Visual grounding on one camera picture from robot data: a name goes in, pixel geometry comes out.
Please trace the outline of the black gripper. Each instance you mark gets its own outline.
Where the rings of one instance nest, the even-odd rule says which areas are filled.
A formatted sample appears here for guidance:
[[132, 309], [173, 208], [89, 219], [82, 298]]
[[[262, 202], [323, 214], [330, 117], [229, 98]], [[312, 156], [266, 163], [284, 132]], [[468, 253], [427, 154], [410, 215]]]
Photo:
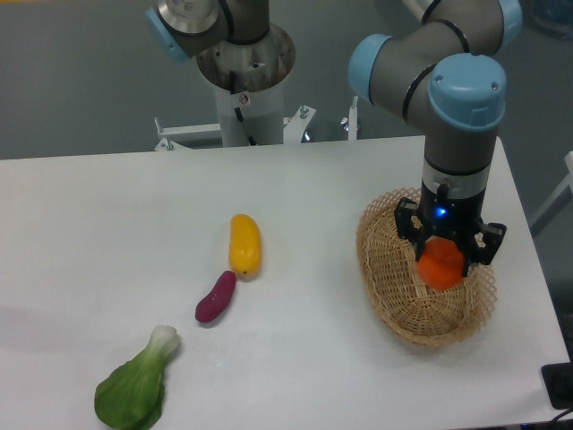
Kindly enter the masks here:
[[419, 262], [430, 237], [456, 244], [463, 254], [462, 276], [476, 265], [490, 265], [507, 233], [501, 223], [483, 223], [487, 173], [450, 175], [423, 172], [420, 205], [402, 197], [394, 210], [398, 236], [415, 249]]

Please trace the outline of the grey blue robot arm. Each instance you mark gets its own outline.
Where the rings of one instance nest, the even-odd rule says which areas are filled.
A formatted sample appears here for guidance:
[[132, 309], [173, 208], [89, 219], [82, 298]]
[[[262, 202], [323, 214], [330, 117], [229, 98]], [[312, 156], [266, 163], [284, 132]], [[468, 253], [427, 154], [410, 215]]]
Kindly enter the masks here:
[[[265, 1], [160, 1], [146, 19], [178, 61], [194, 59], [218, 94], [227, 147], [285, 141], [281, 84], [295, 47], [269, 19]], [[420, 202], [395, 209], [398, 235], [417, 257], [440, 237], [454, 243], [470, 268], [488, 265], [506, 227], [481, 211], [507, 77], [494, 55], [516, 38], [517, 1], [426, 1], [420, 27], [404, 39], [374, 34], [352, 53], [347, 78], [355, 95], [424, 134]]]

